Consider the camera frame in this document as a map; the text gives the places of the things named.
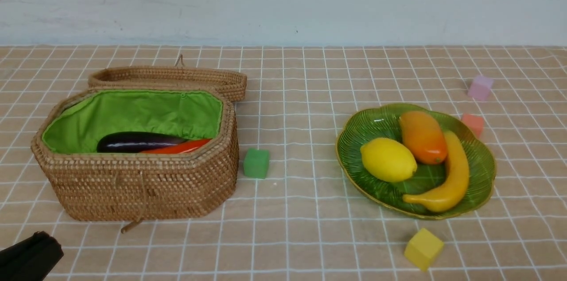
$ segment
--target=yellow cube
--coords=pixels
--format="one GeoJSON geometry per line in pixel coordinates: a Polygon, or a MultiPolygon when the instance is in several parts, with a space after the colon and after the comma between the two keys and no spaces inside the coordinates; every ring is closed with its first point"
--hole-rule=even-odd
{"type": "Polygon", "coordinates": [[[437,259],[445,244],[433,233],[425,228],[421,228],[419,232],[409,240],[405,247],[404,255],[417,266],[421,271],[427,271],[429,266],[437,259]]]}

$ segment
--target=basket lid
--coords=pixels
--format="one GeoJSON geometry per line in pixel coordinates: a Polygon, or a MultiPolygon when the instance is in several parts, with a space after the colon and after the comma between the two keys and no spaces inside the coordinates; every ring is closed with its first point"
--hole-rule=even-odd
{"type": "Polygon", "coordinates": [[[241,101],[245,97],[247,75],[233,70],[186,67],[183,55],[173,66],[122,66],[108,67],[89,75],[89,88],[139,86],[205,87],[227,97],[241,101]]]}

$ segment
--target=red pepper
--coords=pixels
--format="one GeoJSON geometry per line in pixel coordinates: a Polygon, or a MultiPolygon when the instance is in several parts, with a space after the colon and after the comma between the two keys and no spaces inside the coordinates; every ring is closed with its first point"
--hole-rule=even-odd
{"type": "Polygon", "coordinates": [[[200,139],[200,140],[190,140],[183,142],[182,144],[176,146],[169,146],[164,148],[145,150],[141,152],[142,154],[186,154],[203,147],[210,138],[200,139]]]}

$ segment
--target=green fabric lining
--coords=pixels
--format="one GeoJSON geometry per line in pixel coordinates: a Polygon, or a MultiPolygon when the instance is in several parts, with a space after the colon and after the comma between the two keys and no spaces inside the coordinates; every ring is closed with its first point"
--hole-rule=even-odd
{"type": "Polygon", "coordinates": [[[116,132],[154,132],[189,140],[215,138],[223,103],[206,91],[105,90],[63,111],[42,140],[61,154],[97,152],[116,132]]]}

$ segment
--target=lemon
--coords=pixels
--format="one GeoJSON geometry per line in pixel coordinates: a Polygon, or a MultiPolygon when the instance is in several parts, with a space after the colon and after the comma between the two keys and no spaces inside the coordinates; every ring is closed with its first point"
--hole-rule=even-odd
{"type": "Polygon", "coordinates": [[[360,147],[362,164],[385,182],[400,182],[413,176],[417,162],[408,148],[390,138],[375,138],[360,147]]]}

